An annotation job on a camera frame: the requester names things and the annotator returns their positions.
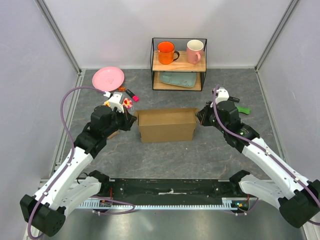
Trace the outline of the brown cardboard box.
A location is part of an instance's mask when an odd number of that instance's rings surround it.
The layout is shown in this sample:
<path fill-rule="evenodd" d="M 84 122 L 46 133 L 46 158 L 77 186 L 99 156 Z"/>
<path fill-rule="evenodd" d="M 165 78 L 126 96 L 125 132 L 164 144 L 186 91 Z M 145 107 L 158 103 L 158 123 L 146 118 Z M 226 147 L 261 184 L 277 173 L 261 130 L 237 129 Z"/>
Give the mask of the brown cardboard box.
<path fill-rule="evenodd" d="M 197 108 L 159 108 L 137 110 L 142 143 L 192 141 L 197 126 Z"/>

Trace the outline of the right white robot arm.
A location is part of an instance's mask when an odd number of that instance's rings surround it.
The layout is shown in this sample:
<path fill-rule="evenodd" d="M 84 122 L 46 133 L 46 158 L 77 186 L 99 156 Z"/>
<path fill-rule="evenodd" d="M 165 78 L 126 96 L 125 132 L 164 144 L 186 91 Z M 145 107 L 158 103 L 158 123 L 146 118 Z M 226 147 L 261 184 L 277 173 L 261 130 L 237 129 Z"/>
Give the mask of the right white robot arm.
<path fill-rule="evenodd" d="M 310 181 L 283 161 L 251 126 L 241 121 L 232 101 L 217 105 L 208 101 L 196 117 L 200 125 L 218 129 L 231 147 L 257 164 L 273 181 L 264 182 L 242 170 L 231 177 L 229 191 L 233 196 L 245 193 L 259 198 L 278 209 L 295 228 L 305 223 L 318 225 L 312 218 L 320 212 L 319 180 Z"/>

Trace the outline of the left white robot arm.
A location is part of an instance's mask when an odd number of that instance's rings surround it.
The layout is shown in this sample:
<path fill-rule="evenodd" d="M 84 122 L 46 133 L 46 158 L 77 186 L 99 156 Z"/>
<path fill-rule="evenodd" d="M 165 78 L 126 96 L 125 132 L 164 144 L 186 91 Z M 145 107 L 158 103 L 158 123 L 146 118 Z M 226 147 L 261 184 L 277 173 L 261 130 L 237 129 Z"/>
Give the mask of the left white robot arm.
<path fill-rule="evenodd" d="M 82 132 L 76 137 L 66 159 L 46 184 L 34 195 L 20 200 L 27 232 L 34 240 L 32 228 L 52 237 L 58 233 L 70 213 L 90 197 L 106 196 L 110 191 L 109 177 L 97 170 L 84 182 L 72 188 L 73 182 L 106 146 L 108 137 L 118 130 L 129 131 L 137 120 L 126 108 L 118 110 L 107 105 L 97 106 Z"/>

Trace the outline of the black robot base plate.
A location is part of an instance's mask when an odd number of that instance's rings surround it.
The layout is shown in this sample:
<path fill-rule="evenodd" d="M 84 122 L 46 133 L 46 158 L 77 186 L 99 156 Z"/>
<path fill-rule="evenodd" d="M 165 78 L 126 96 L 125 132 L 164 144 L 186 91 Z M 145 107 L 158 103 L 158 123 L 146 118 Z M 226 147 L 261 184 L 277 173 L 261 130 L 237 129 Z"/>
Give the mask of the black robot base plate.
<path fill-rule="evenodd" d="M 101 184 L 102 197 L 125 198 L 137 195 L 189 195 L 214 198 L 247 198 L 235 183 L 218 179 L 114 178 Z"/>

